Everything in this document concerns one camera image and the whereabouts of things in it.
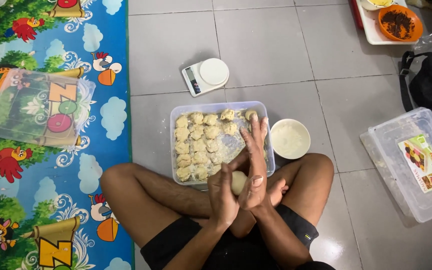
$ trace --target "white tray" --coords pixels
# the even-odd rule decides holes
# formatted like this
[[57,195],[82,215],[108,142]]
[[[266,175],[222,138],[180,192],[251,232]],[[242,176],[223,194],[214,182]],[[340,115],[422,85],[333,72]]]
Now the white tray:
[[[359,14],[361,15],[361,21],[363,22],[364,32],[366,33],[366,39],[372,45],[408,45],[408,44],[416,44],[418,41],[394,41],[387,38],[384,34],[379,30],[378,25],[378,15],[379,9],[375,11],[368,11],[364,9],[361,5],[361,1],[364,0],[356,0],[357,9],[359,10]],[[408,7],[406,5],[405,0],[395,0],[395,5],[400,5],[403,7]]]

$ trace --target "tile floor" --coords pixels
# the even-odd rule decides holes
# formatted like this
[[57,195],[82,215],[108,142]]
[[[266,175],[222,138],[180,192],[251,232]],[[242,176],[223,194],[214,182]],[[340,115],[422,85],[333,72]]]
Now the tile floor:
[[[413,10],[432,33],[432,12]],[[261,101],[270,123],[301,121],[310,152],[334,163],[315,260],[338,270],[432,270],[432,220],[403,225],[359,140],[404,113],[396,74],[408,49],[368,44],[346,0],[130,0],[133,161],[171,176],[176,106]],[[180,70],[211,57],[228,64],[230,79],[193,98]],[[148,269],[139,249],[136,269]]]

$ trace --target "dough ball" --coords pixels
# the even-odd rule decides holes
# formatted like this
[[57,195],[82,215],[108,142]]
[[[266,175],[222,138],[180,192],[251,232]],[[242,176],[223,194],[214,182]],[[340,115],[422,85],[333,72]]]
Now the dough ball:
[[193,141],[192,142],[192,150],[194,152],[205,151],[206,150],[205,142],[202,139]]
[[198,167],[194,170],[196,180],[205,181],[208,178],[208,170],[205,167]]
[[217,120],[218,120],[217,114],[208,114],[202,119],[202,122],[208,126],[214,126],[216,125]]
[[201,125],[203,123],[203,114],[200,112],[195,112],[191,114],[191,120],[193,123]]
[[210,153],[216,152],[218,148],[219,148],[218,143],[215,140],[206,141],[206,150],[208,150],[208,152]]
[[258,115],[258,113],[257,113],[254,109],[249,109],[249,110],[246,111],[246,115],[244,115],[244,116],[246,116],[246,119],[247,119],[248,121],[250,121],[250,120],[251,120],[250,116],[251,116],[252,114],[256,114],[256,115]]
[[189,153],[189,144],[184,143],[182,141],[179,141],[176,143],[176,146],[174,147],[176,150],[176,153],[178,154],[188,154]]
[[234,110],[233,109],[226,108],[221,113],[221,120],[233,121],[233,119],[234,119]]
[[206,151],[196,152],[192,157],[193,164],[206,164],[208,162],[208,156],[206,155]]
[[179,168],[176,171],[176,175],[182,182],[188,181],[189,177],[191,176],[191,170],[188,167]]
[[223,124],[223,132],[233,136],[238,131],[238,125],[234,122]]
[[189,136],[189,130],[187,127],[178,127],[174,130],[174,136],[177,141],[185,141]]
[[191,156],[189,154],[182,154],[176,158],[177,166],[180,168],[188,167],[191,165]]
[[219,127],[217,126],[207,126],[204,128],[204,135],[206,135],[206,138],[208,139],[214,139],[219,134]]
[[210,175],[215,175],[220,170],[221,170],[221,165],[214,165],[213,168],[211,169],[211,174]]
[[188,118],[184,115],[181,115],[176,120],[176,127],[188,127]]
[[231,183],[231,191],[234,195],[239,196],[241,194],[246,179],[248,179],[248,177],[242,171],[233,171],[233,182]]
[[195,140],[201,139],[201,136],[203,136],[205,132],[205,127],[202,125],[193,125],[190,129],[191,132],[191,138]]
[[214,165],[219,165],[219,164],[223,163],[223,157],[219,153],[213,153],[210,156],[210,159]]

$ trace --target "product label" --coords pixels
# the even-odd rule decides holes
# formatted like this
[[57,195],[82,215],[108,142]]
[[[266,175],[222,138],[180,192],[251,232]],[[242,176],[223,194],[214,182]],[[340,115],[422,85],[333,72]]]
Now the product label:
[[398,143],[421,190],[432,190],[432,150],[424,136],[418,135]]

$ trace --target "bag strap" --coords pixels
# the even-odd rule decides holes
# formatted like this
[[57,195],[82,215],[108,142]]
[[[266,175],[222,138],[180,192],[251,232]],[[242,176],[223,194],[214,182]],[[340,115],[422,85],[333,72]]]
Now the bag strap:
[[414,58],[420,56],[428,56],[432,54],[431,52],[423,52],[419,54],[414,54],[413,51],[407,51],[403,54],[401,59],[401,70],[399,71],[399,88],[401,89],[401,101],[403,102],[404,110],[406,112],[412,111],[414,109],[411,103],[410,92],[408,90],[408,84],[406,83],[406,76],[410,73],[410,67],[413,63]]

